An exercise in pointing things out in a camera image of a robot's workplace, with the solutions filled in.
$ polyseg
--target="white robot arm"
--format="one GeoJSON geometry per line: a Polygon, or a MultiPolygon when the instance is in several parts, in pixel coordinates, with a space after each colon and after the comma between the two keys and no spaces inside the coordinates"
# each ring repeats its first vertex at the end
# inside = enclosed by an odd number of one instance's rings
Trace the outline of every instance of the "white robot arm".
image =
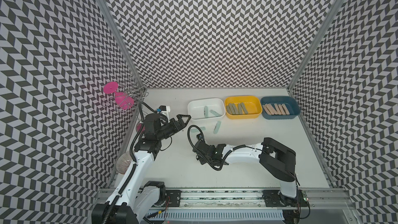
{"type": "MultiPolygon", "coordinates": [[[[140,110],[142,104],[146,105],[140,102],[138,105],[140,110]]],[[[152,166],[160,151],[161,140],[185,128],[191,117],[189,115],[177,115],[177,121],[172,118],[168,122],[168,119],[162,114],[158,114],[154,110],[152,112],[154,113],[148,114],[143,121],[145,131],[141,132],[141,128],[133,140],[130,148],[133,162],[127,169],[122,181],[105,204],[97,204],[94,207],[92,211],[93,224],[138,224],[142,219],[146,219],[145,215],[153,205],[162,206],[165,202],[166,187],[164,182],[147,182],[141,193],[138,193],[138,191],[147,170],[152,166]],[[188,120],[184,122],[183,117],[187,117],[188,120]]],[[[201,164],[208,163],[213,169],[221,170],[223,165],[230,163],[260,163],[280,180],[281,197],[291,200],[296,198],[297,189],[294,176],[296,153],[293,150],[272,138],[264,138],[262,143],[250,146],[231,146],[228,144],[219,144],[217,147],[210,146],[206,144],[200,129],[200,134],[197,135],[198,141],[193,145],[189,136],[190,129],[193,127],[199,129],[197,126],[190,126],[187,131],[188,140],[201,164]]]]}

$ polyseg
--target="light blue plastic piece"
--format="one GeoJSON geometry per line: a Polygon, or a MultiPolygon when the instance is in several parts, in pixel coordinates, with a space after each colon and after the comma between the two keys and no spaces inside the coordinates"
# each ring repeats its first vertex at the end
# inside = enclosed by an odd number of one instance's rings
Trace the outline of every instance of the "light blue plastic piece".
{"type": "Polygon", "coordinates": [[[214,114],[214,116],[216,116],[216,117],[221,117],[221,114],[219,114],[218,112],[216,112],[216,111],[214,111],[214,110],[210,110],[210,112],[211,112],[212,114],[214,114]]]}
{"type": "MultiPolygon", "coordinates": [[[[206,127],[200,127],[200,129],[201,129],[202,131],[204,131],[204,130],[206,130],[206,127]]],[[[198,130],[196,127],[192,127],[192,128],[191,128],[191,132],[199,132],[199,130],[198,130]]]]}
{"type": "Polygon", "coordinates": [[[205,106],[205,118],[209,117],[209,108],[205,106]]]}
{"type": "Polygon", "coordinates": [[[216,127],[214,127],[214,134],[217,134],[218,130],[220,129],[221,126],[221,121],[217,121],[216,127]]]}

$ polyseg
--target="wooden stick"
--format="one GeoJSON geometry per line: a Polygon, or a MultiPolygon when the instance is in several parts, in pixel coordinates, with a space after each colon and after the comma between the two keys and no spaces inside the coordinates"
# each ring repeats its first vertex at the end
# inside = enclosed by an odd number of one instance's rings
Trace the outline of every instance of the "wooden stick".
{"type": "Polygon", "coordinates": [[[285,105],[285,104],[282,104],[282,107],[283,107],[283,109],[285,110],[286,115],[290,115],[289,110],[287,109],[286,105],[285,105]]]}
{"type": "Polygon", "coordinates": [[[274,106],[278,115],[282,115],[281,110],[279,110],[278,104],[274,104],[274,106]]]}
{"type": "Polygon", "coordinates": [[[264,109],[264,111],[265,111],[268,115],[273,115],[273,114],[271,114],[271,113],[269,112],[269,110],[268,110],[268,108],[267,108],[266,105],[263,105],[263,109],[264,109]]]}
{"type": "Polygon", "coordinates": [[[269,112],[270,112],[272,115],[275,115],[275,114],[276,114],[276,111],[275,111],[275,109],[271,106],[271,104],[266,104],[266,107],[268,108],[269,112]]]}
{"type": "Polygon", "coordinates": [[[282,115],[286,115],[285,111],[283,110],[283,107],[281,104],[278,104],[279,110],[281,111],[282,115]]]}

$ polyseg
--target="black cable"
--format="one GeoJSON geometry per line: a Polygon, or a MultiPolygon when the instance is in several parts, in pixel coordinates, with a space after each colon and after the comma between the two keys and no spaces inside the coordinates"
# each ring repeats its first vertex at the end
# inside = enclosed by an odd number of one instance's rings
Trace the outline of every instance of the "black cable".
{"type": "MultiPolygon", "coordinates": [[[[151,110],[151,111],[154,112],[154,113],[156,113],[156,111],[153,110],[150,106],[148,106],[148,104],[146,104],[145,102],[140,101],[140,102],[138,103],[138,110],[139,110],[139,112],[140,112],[142,122],[144,122],[144,113],[142,112],[142,105],[145,105],[149,110],[151,110]]],[[[130,171],[130,173],[129,173],[127,179],[126,179],[126,181],[123,183],[122,187],[121,187],[120,190],[118,191],[118,193],[119,193],[120,195],[123,193],[124,189],[127,187],[128,183],[129,183],[130,179],[132,178],[132,175],[134,174],[134,171],[135,171],[135,169],[136,169],[136,167],[137,167],[137,159],[135,158],[132,149],[133,149],[134,143],[135,143],[135,141],[137,140],[138,136],[142,137],[142,135],[143,135],[142,129],[143,129],[143,128],[144,128],[144,125],[142,124],[141,127],[140,127],[140,130],[139,130],[139,131],[137,132],[137,134],[135,135],[135,137],[134,137],[134,139],[133,139],[133,141],[132,141],[132,144],[131,144],[131,146],[130,146],[130,156],[131,156],[131,159],[135,162],[135,164],[132,166],[132,169],[131,169],[131,171],[130,171]]],[[[104,218],[102,219],[102,224],[106,224],[107,221],[109,220],[109,217],[110,217],[110,215],[111,215],[111,213],[112,213],[112,210],[113,210],[113,208],[115,207],[116,202],[117,202],[117,200],[119,199],[119,197],[120,197],[120,196],[117,195],[117,196],[115,196],[115,198],[113,199],[111,205],[110,205],[109,208],[108,208],[108,211],[106,212],[104,218]]]]}
{"type": "Polygon", "coordinates": [[[296,179],[296,183],[297,183],[299,186],[301,186],[300,183],[299,183],[299,180],[297,179],[296,173],[295,173],[295,179],[296,179]]]}
{"type": "Polygon", "coordinates": [[[160,210],[160,211],[157,211],[157,212],[155,212],[155,213],[153,213],[153,214],[148,215],[148,216],[147,216],[147,219],[153,218],[153,217],[157,216],[158,214],[161,214],[161,213],[165,212],[165,211],[167,210],[167,207],[168,207],[169,203],[170,203],[170,197],[169,197],[169,201],[166,200],[165,203],[166,203],[166,204],[165,204],[166,207],[165,207],[163,210],[160,210]]]}
{"type": "Polygon", "coordinates": [[[247,147],[247,148],[250,148],[250,149],[259,150],[259,151],[261,151],[262,153],[265,153],[265,154],[266,154],[266,152],[264,152],[263,150],[260,150],[260,149],[254,148],[254,147],[250,147],[250,146],[246,146],[246,147],[247,147]]]}
{"type": "Polygon", "coordinates": [[[169,122],[166,115],[159,113],[159,117],[163,119],[163,120],[160,120],[163,124],[167,124],[169,122]]]}
{"type": "Polygon", "coordinates": [[[172,138],[172,137],[170,137],[170,138],[171,138],[171,141],[170,141],[170,144],[169,144],[169,146],[167,146],[167,148],[168,148],[168,147],[170,147],[170,146],[172,145],[172,142],[173,142],[173,138],[172,138]]]}
{"type": "Polygon", "coordinates": [[[148,220],[146,217],[142,218],[144,221],[146,221],[149,224],[154,224],[152,221],[148,220]]]}
{"type": "Polygon", "coordinates": [[[308,218],[308,216],[310,216],[310,214],[311,214],[311,208],[310,208],[310,203],[309,202],[307,202],[307,206],[308,206],[308,215],[306,216],[306,217],[300,217],[300,219],[305,219],[305,218],[308,218]]]}
{"type": "Polygon", "coordinates": [[[201,134],[202,137],[203,137],[203,141],[205,142],[205,135],[203,135],[202,130],[200,129],[200,127],[198,127],[198,126],[196,126],[196,125],[194,125],[194,124],[191,125],[190,127],[188,127],[188,130],[187,130],[188,141],[189,141],[189,143],[191,144],[192,148],[196,151],[196,154],[198,154],[199,156],[201,156],[201,157],[210,165],[210,167],[211,167],[213,170],[221,171],[221,169],[222,169],[222,167],[223,167],[223,165],[224,165],[224,163],[225,163],[226,158],[229,156],[229,154],[231,154],[231,152],[233,152],[233,151],[235,151],[235,150],[237,150],[237,149],[241,149],[241,148],[246,148],[246,147],[247,147],[247,146],[245,146],[244,144],[239,145],[239,146],[236,146],[236,147],[233,147],[232,150],[229,150],[229,151],[224,155],[224,157],[222,158],[221,163],[220,163],[220,167],[218,167],[218,168],[217,168],[217,167],[214,167],[214,166],[211,165],[211,162],[207,159],[207,157],[203,156],[203,154],[200,153],[200,151],[193,145],[193,143],[192,143],[192,141],[191,141],[191,137],[190,137],[190,135],[189,135],[189,134],[190,134],[190,130],[191,130],[192,127],[195,127],[195,128],[197,128],[197,129],[199,130],[200,134],[201,134]]]}

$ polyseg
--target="black and white patterned wall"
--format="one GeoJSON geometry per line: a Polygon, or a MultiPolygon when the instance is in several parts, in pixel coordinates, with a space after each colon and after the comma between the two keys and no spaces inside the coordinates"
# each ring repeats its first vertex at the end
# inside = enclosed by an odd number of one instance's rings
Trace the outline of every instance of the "black and white patterned wall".
{"type": "Polygon", "coordinates": [[[128,76],[94,0],[0,0],[0,222],[85,221],[131,120],[102,87],[128,76]]]}
{"type": "Polygon", "coordinates": [[[398,223],[397,0],[346,0],[293,93],[365,223],[398,223]]]}
{"type": "Polygon", "coordinates": [[[287,86],[333,0],[106,0],[150,87],[287,86]]]}

